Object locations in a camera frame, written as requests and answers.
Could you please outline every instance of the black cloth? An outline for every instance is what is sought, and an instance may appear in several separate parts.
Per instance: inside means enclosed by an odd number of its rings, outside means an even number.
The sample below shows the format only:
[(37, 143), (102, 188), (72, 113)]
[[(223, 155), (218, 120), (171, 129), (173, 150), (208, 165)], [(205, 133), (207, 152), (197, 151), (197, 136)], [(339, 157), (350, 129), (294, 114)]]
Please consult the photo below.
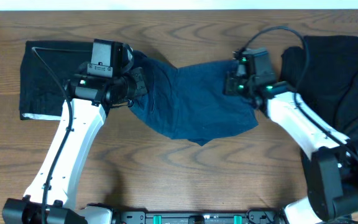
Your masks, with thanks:
[[(32, 55), (31, 48), (35, 46), (91, 50), (92, 43), (26, 43), (21, 66), (21, 118), (48, 119), (48, 116), (29, 114), (60, 116), (62, 94)], [(39, 54), (61, 83), (83, 62), (91, 60), (91, 53), (40, 51)], [(235, 136), (257, 126), (254, 110), (246, 99), (223, 95), (224, 78), (227, 72), (236, 69), (235, 61), (174, 68), (141, 52), (135, 51), (134, 58), (133, 68), (144, 69), (149, 93), (134, 100), (131, 111), (157, 132), (171, 139), (189, 139), (204, 145), (214, 138)]]
[[(305, 37), (310, 68), (300, 84), (305, 103), (351, 139), (358, 139), (358, 37)], [(295, 86), (305, 64), (300, 47), (282, 55), (281, 79)]]

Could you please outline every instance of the white background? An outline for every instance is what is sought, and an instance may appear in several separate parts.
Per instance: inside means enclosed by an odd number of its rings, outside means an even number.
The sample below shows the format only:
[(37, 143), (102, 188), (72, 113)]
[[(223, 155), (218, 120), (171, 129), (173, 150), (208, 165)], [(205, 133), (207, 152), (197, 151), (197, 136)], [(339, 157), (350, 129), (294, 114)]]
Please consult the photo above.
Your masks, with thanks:
[(0, 0), (0, 10), (358, 9), (358, 0)]

